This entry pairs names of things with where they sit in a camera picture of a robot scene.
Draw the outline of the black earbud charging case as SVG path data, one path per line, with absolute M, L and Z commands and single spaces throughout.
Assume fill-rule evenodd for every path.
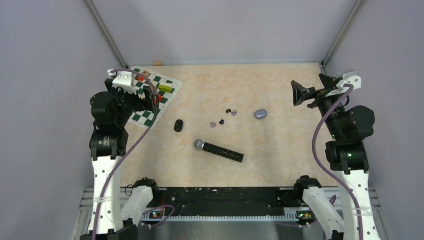
M 184 128 L 184 121 L 181 119 L 176 120 L 174 124 L 174 131 L 179 133 L 183 130 L 183 128 Z

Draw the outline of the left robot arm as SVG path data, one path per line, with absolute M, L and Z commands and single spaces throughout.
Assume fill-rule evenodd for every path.
M 90 100 L 94 118 L 89 148 L 94 174 L 93 208 L 87 233 L 82 240 L 136 240 L 137 224 L 147 208 L 160 202 L 160 193 L 150 184 L 135 186 L 127 203 L 121 205 L 122 164 L 135 147 L 127 149 L 129 134 L 126 125 L 132 114 L 160 109 L 156 87 L 145 80 L 139 96 L 133 81 L 129 85 L 114 85 L 105 81 L 107 91 L 99 92 Z

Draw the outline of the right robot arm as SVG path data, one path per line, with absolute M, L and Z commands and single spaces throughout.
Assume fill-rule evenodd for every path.
M 374 134 L 375 113 L 362 105 L 345 108 L 350 94 L 362 87 L 357 72 L 341 77 L 320 74 L 319 78 L 322 89 L 306 88 L 292 81 L 293 104 L 308 102 L 309 109 L 316 108 L 321 113 L 312 136 L 312 155 L 337 182 L 342 214 L 325 197 L 319 181 L 307 175 L 296 181 L 293 200 L 310 208 L 328 240 L 378 240 L 364 145 L 364 140 Z

